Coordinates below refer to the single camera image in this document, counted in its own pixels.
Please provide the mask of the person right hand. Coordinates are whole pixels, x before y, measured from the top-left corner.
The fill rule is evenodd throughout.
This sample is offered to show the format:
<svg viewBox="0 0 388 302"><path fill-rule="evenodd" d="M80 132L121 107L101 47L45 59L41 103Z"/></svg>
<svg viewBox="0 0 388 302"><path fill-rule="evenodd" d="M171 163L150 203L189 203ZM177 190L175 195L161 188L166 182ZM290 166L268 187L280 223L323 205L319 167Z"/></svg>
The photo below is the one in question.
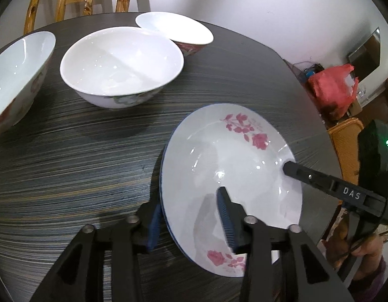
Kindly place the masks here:
<svg viewBox="0 0 388 302"><path fill-rule="evenodd" d="M348 256L350 247L346 240L347 234L348 222L342 219L329 240L322 242L326 249L326 259L335 270L340 268ZM351 253L357 258L362 258L361 264L353 277L354 280L362 280L372 275L379 268L383 245L383 237L373 234Z"/></svg>

